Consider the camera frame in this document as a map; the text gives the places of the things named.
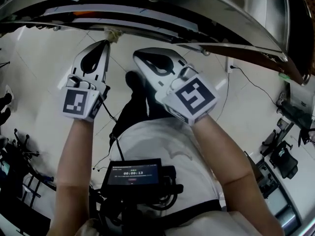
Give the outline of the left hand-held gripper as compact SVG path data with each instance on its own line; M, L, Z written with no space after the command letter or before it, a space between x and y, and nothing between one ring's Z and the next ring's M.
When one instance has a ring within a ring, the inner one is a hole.
M81 120L95 119L110 90L104 83L109 58L108 40L91 44L75 57L72 74L61 89L61 111L64 116Z

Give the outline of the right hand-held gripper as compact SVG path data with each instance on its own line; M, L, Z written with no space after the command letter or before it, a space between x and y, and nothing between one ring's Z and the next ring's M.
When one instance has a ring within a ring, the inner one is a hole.
M144 48L133 60L156 92L155 99L174 117L192 126L209 114L220 99L219 93L202 73L176 51Z

